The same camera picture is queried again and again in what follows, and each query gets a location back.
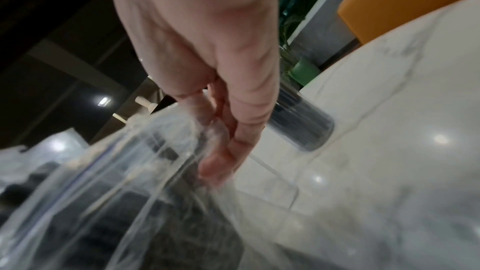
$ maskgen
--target white marble tabletop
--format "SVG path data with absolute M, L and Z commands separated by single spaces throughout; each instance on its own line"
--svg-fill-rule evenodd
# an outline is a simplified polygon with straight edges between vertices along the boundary
M 265 129 L 252 152 L 299 188 L 278 242 L 349 269 L 478 269 L 480 0 L 377 38 L 301 94 L 334 118 L 328 142 L 301 152 Z

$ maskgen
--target green pot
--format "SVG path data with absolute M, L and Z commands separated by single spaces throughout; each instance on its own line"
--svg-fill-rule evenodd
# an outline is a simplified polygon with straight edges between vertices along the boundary
M 293 69 L 288 72 L 288 75 L 305 87 L 315 77 L 320 75 L 320 69 L 307 59 L 300 58 Z

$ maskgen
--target human hand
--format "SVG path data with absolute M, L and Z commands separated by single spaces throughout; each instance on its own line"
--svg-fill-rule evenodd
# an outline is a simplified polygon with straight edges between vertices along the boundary
M 225 147 L 199 174 L 235 172 L 270 117 L 279 90 L 278 0 L 114 0 L 145 70 L 206 122 L 222 119 Z M 203 96 L 208 86 L 214 106 Z

